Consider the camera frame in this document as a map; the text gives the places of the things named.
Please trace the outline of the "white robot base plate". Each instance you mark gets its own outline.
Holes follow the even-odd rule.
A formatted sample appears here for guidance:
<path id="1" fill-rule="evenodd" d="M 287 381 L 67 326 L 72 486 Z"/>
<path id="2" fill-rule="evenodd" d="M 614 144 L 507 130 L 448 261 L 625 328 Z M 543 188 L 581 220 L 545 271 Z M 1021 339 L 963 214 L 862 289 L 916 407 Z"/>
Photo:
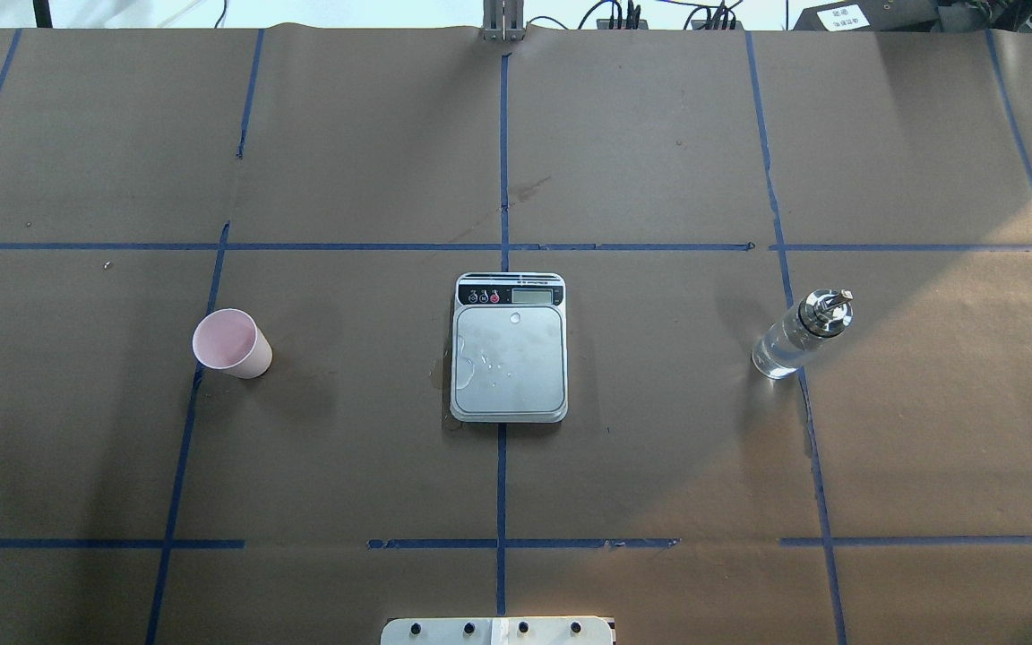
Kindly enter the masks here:
<path id="1" fill-rule="evenodd" d="M 392 619 L 381 644 L 615 644 L 615 621 L 594 615 Z"/>

